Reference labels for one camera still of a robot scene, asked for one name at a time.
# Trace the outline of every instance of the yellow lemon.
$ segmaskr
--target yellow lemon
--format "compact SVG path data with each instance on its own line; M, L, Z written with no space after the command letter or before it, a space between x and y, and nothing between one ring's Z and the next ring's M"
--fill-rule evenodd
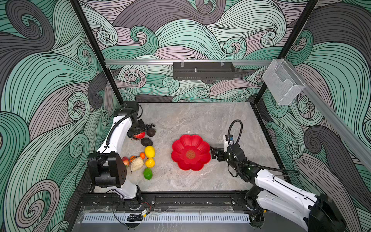
M155 148L152 146L146 146L144 149L144 153L147 158L153 158L156 155Z
M147 167L153 167L153 166L155 166L155 160L154 159L152 159L152 158L149 158L149 159L147 159L147 161L145 162L145 165L147 166Z

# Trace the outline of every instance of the red apple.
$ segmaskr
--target red apple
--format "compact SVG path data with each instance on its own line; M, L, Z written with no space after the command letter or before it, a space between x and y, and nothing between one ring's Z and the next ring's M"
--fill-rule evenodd
M128 167L130 165L130 161L129 161L128 157L124 156L122 158L122 161L123 161L123 163L125 164L126 167Z

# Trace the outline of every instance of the black metal frame post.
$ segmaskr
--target black metal frame post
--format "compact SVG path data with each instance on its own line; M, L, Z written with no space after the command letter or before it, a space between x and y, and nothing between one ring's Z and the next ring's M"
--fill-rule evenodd
M316 6L318 0L309 0L308 3L305 5L305 8L301 15L299 16L291 34L289 35L289 38L287 39L285 45L283 46L280 54L278 55L278 59L285 58L287 53L289 53L290 48L295 43L296 38L299 36L300 32L302 31L305 23L307 22L310 14L312 13L314 7ZM260 88L258 94L256 95L254 99L254 106L256 106L260 99L262 98L263 94L265 93L265 90L267 89L267 85L263 83L262 87Z
M108 82L111 85L111 87L112 87L112 89L113 89L113 91L116 95L116 98L117 98L118 102L120 103L120 105L122 105L124 103L124 100L121 97L120 91L118 90L118 87L115 83L115 79L112 76L111 71L106 67L106 64L104 62L105 59L104 59L103 53L102 53L101 49L99 48L97 41L95 40L93 31L89 26L88 20L86 19L86 16L85 16L85 14L82 10L82 7L79 3L79 0L70 0L70 2L71 2L71 5L72 5L76 15L77 15L77 18L79 19L79 21L81 23L82 28L84 29L84 31L86 33L86 36L88 37L88 40L89 40L89 42L92 46L92 49L93 49L99 63L102 66L103 72L106 75L106 77L108 79Z

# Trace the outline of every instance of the red bowl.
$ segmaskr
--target red bowl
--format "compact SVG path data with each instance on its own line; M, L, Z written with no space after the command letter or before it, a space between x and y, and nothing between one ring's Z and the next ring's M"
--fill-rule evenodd
M171 158L184 171L200 171L211 160L210 145L198 135L185 134L173 143Z

